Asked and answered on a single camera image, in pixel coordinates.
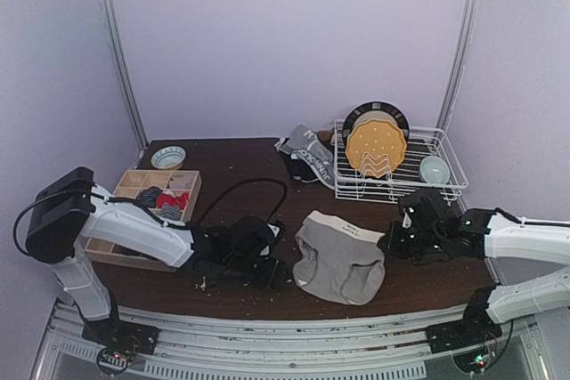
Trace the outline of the grey underwear white waistband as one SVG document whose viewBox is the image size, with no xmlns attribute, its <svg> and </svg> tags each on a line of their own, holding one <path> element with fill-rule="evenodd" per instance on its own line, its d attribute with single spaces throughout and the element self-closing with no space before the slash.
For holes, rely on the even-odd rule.
<svg viewBox="0 0 570 380">
<path fill-rule="evenodd" d="M 295 239 L 301 259 L 292 268 L 298 287 L 322 300 L 362 306 L 386 276 L 382 232 L 360 228 L 334 215 L 312 211 Z"/>
</svg>

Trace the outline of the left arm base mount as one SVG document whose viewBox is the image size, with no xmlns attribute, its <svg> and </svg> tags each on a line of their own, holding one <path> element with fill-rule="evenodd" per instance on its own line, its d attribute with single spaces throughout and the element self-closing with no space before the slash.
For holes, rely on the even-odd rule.
<svg viewBox="0 0 570 380">
<path fill-rule="evenodd" d="M 94 362 L 104 375 L 121 375 L 139 355 L 154 354 L 160 330 L 122 320 L 114 303 L 110 307 L 110 314 L 104 319 L 88 319 L 82 312 L 79 315 L 84 323 L 82 337 L 102 346 Z"/>
</svg>

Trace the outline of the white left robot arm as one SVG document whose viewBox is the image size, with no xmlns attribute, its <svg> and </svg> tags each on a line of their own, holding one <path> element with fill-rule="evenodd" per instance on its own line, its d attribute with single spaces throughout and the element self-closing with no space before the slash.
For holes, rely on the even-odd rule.
<svg viewBox="0 0 570 380">
<path fill-rule="evenodd" d="M 48 265 L 88 322 L 109 321 L 116 303 L 85 255 L 82 237 L 101 239 L 148 255 L 178 271 L 218 281 L 236 279 L 277 287 L 289 277 L 288 265 L 273 256 L 284 233 L 282 222 L 245 215 L 230 226 L 206 227 L 154 214 L 142 201 L 112 195 L 78 167 L 41 190 L 14 225 L 29 218 L 23 242 L 27 257 Z"/>
</svg>

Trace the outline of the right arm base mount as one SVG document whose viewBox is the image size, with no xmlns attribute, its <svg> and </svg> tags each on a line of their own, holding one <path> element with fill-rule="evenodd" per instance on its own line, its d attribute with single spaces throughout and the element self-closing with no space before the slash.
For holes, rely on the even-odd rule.
<svg viewBox="0 0 570 380">
<path fill-rule="evenodd" d="M 461 315 L 455 321 L 431 325 L 426 329 L 427 342 L 432 354 L 459 351 L 452 356 L 456 367 L 474 376 L 483 374 L 493 365 L 493 351 L 489 341 L 498 346 L 502 327 L 491 320 L 488 300 L 495 286 L 479 288 L 469 299 Z"/>
</svg>

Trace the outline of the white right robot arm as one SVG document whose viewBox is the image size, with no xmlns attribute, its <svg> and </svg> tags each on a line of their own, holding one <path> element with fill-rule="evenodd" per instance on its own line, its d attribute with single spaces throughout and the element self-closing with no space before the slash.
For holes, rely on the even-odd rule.
<svg viewBox="0 0 570 380">
<path fill-rule="evenodd" d="M 518 259 L 554 263 L 558 270 L 512 285 L 478 289 L 463 313 L 469 326 L 501 325 L 569 304 L 569 224 L 515 216 L 499 207 L 448 206 L 435 189 L 414 191 L 398 202 L 401 219 L 377 242 L 380 250 L 415 265 Z"/>
</svg>

